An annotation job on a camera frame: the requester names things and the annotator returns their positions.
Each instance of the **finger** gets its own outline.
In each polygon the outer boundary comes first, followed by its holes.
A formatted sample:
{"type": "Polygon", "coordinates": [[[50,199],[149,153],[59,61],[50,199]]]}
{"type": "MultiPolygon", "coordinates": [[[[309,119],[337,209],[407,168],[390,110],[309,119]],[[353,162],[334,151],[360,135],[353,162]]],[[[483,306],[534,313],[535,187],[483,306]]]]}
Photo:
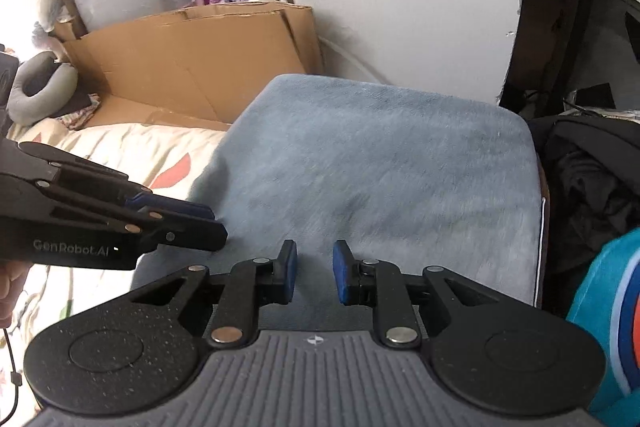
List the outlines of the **finger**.
{"type": "Polygon", "coordinates": [[[4,269],[9,276],[9,279],[15,281],[23,273],[29,271],[31,263],[25,263],[25,261],[7,261],[4,269]]]}
{"type": "Polygon", "coordinates": [[[0,327],[2,328],[8,328],[11,325],[11,315],[14,311],[15,303],[18,301],[18,297],[20,297],[20,293],[24,288],[27,275],[28,271],[23,272],[18,279],[13,281],[7,296],[0,301],[0,327]]]}
{"type": "Polygon", "coordinates": [[[11,288],[11,279],[6,272],[4,265],[0,265],[0,299],[5,299],[9,295],[9,289],[11,288]]]}

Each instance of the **gray ribbed grip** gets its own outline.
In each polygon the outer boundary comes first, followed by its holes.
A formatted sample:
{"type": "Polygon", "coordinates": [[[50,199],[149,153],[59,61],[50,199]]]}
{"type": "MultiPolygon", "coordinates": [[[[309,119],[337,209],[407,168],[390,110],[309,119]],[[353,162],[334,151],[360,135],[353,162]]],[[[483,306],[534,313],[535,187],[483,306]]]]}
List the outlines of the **gray ribbed grip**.
{"type": "Polygon", "coordinates": [[[194,383],[157,408],[87,419],[47,409],[30,427],[594,427],[585,412],[510,420],[445,393],[411,351],[368,332],[263,331],[250,347],[211,355],[194,383]]]}

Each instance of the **blue and orange fabric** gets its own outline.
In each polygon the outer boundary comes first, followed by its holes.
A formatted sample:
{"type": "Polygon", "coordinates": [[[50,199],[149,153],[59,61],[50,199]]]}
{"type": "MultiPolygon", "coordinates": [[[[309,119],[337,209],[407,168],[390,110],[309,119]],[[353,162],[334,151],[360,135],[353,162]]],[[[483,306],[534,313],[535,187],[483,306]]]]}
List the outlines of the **blue and orange fabric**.
{"type": "Polygon", "coordinates": [[[591,413],[609,427],[640,425],[640,229],[602,248],[567,320],[589,331],[607,355],[591,413]]]}

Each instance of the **blue blanket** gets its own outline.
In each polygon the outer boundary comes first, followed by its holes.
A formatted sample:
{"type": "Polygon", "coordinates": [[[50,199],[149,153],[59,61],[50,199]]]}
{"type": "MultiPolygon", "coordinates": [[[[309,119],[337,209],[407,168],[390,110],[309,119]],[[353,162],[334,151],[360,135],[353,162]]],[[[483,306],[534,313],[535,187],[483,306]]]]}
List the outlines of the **blue blanket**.
{"type": "Polygon", "coordinates": [[[532,303],[541,196],[526,124],[492,105],[335,78],[274,79],[231,127],[190,200],[229,232],[217,253],[162,247],[139,286],[190,264],[226,272],[298,244],[293,301],[260,311],[263,328],[370,327],[338,303],[332,244],[405,273],[442,264],[532,303]]]}

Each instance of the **metal rivet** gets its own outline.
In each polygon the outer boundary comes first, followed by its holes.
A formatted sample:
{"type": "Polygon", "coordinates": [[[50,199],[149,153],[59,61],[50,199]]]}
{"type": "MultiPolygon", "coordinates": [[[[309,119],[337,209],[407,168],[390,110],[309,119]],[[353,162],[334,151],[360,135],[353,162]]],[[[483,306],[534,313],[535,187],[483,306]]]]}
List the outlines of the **metal rivet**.
{"type": "Polygon", "coordinates": [[[211,331],[211,338],[220,344],[237,342],[242,338],[242,330],[233,326],[223,326],[211,331]]]}
{"type": "Polygon", "coordinates": [[[418,338],[418,333],[412,328],[405,328],[399,326],[396,328],[390,328],[385,333],[388,340],[396,344],[408,344],[418,338]]]}

